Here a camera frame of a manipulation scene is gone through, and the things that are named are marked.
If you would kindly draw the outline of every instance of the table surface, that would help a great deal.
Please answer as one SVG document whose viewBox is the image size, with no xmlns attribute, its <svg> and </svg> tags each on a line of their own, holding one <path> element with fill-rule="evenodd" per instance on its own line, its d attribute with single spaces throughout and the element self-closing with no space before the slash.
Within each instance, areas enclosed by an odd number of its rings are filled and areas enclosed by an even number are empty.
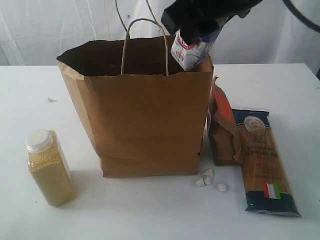
<svg viewBox="0 0 320 240">
<path fill-rule="evenodd" d="M 204 134 L 198 176 L 103 178 L 57 66 L 0 66 L 0 239 L 317 239 L 320 235 L 320 81 L 304 64 L 216 65 L 232 107 L 270 110 L 302 218 L 246 212 L 239 166 L 216 167 Z M 50 207 L 28 172 L 24 140 L 57 132 L 77 198 Z M 228 192 L 217 190 L 226 183 Z"/>
</svg>

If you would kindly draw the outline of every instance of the white backdrop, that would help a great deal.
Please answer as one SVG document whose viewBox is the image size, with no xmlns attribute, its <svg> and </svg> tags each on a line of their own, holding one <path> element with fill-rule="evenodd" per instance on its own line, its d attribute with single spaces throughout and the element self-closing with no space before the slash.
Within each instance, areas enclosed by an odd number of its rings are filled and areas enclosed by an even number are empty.
<svg viewBox="0 0 320 240">
<path fill-rule="evenodd" d="M 158 21 L 174 0 L 149 0 Z M 319 0 L 293 0 L 320 24 Z M 118 0 L 126 25 L 151 15 L 145 0 Z M 132 38 L 159 36 L 139 22 Z M 0 65 L 55 65 L 65 50 L 90 40 L 124 39 L 114 0 L 0 0 Z M 214 64 L 306 63 L 320 68 L 320 34 L 308 29 L 281 0 L 263 0 L 245 18 L 234 17 L 211 50 Z"/>
</svg>

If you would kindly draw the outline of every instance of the pasta package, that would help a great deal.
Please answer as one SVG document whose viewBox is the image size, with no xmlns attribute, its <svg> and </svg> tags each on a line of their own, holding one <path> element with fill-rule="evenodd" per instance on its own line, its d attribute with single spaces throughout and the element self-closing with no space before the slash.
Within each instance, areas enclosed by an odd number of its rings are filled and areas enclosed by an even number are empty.
<svg viewBox="0 0 320 240">
<path fill-rule="evenodd" d="M 233 110 L 240 134 L 246 211 L 300 217 L 277 152 L 269 112 Z"/>
</svg>

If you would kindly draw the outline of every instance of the small white pebble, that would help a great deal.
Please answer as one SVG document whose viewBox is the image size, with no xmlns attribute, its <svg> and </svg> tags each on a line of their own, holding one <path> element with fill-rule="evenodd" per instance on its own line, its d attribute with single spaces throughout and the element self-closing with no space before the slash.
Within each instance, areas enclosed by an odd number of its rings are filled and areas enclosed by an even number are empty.
<svg viewBox="0 0 320 240">
<path fill-rule="evenodd" d="M 197 181 L 195 181 L 195 185 L 196 185 L 197 187 L 203 187 L 203 186 L 205 185 L 204 178 L 201 177 L 201 178 L 199 178 Z"/>
<path fill-rule="evenodd" d="M 219 183 L 218 184 L 218 189 L 220 192 L 226 192 L 227 191 L 227 185 L 224 183 Z"/>
<path fill-rule="evenodd" d="M 207 185 L 207 186 L 211 185 L 211 183 L 212 183 L 212 177 L 210 177 L 210 176 L 205 176 L 203 178 L 203 180 L 204 180 L 205 185 Z"/>
<path fill-rule="evenodd" d="M 205 176 L 209 176 L 210 178 L 214 178 L 214 172 L 212 171 L 212 169 L 211 168 L 209 168 L 209 169 L 207 169 L 204 173 L 203 173 L 203 175 L 205 175 Z"/>
</svg>

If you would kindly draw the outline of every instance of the italian flag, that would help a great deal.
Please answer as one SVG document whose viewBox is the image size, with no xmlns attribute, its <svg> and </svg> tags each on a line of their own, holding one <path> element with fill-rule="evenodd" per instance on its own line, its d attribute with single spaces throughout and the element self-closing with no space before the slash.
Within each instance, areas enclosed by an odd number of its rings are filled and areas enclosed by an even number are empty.
<svg viewBox="0 0 320 240">
<path fill-rule="evenodd" d="M 280 192 L 277 183 L 268 184 L 263 183 L 264 197 L 268 199 L 280 199 Z"/>
</svg>

